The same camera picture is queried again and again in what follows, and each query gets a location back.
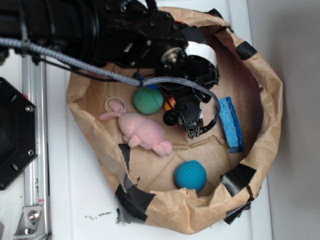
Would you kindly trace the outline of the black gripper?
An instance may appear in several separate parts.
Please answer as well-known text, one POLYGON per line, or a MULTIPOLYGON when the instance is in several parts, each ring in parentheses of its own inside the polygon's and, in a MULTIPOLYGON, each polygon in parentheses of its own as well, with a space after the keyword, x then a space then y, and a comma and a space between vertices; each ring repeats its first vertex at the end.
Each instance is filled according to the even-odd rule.
POLYGON ((213 122, 204 125, 201 103, 208 103, 212 97, 202 91, 183 85, 164 84, 162 92, 169 109, 163 121, 167 126, 183 126, 188 137, 194 139, 213 128, 213 122))

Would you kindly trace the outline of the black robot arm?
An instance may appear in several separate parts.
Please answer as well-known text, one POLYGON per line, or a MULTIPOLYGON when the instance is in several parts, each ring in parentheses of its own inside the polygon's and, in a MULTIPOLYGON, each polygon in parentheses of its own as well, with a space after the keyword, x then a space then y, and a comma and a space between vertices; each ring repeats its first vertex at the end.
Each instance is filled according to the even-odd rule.
POLYGON ((219 82, 219 70, 193 43, 207 41, 201 30, 175 20, 154 0, 3 0, 0 3, 0 59, 9 49, 30 55, 35 62, 46 57, 71 72, 87 70, 98 81, 124 78, 98 71, 108 63, 122 68, 154 69, 155 79, 136 72, 134 86, 159 84, 175 103, 164 114, 166 125, 181 125, 193 139, 211 130, 204 125, 201 103, 215 100, 210 92, 219 82))

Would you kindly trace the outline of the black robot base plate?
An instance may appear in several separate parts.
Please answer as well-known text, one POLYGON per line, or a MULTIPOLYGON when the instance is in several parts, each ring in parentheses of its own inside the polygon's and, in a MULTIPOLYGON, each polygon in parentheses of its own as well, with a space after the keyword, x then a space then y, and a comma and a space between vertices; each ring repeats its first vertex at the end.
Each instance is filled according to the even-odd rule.
POLYGON ((0 78, 0 189, 6 190, 37 156, 36 110, 0 78))

